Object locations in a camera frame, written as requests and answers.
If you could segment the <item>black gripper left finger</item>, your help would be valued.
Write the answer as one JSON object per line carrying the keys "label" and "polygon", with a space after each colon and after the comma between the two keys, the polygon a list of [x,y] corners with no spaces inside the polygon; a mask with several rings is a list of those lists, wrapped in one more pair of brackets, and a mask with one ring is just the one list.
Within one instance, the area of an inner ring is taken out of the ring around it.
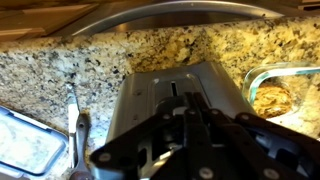
{"label": "black gripper left finger", "polygon": [[154,115],[90,155],[96,180],[139,180],[159,157],[182,145],[185,96],[164,98]]}

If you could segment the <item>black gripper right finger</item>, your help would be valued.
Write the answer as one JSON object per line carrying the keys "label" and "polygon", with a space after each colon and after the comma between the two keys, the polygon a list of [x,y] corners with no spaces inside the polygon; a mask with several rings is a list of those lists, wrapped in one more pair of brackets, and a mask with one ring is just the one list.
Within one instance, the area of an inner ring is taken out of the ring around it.
{"label": "black gripper right finger", "polygon": [[225,146],[244,179],[320,180],[319,141],[251,113],[230,118],[201,94],[193,98],[211,142]]}

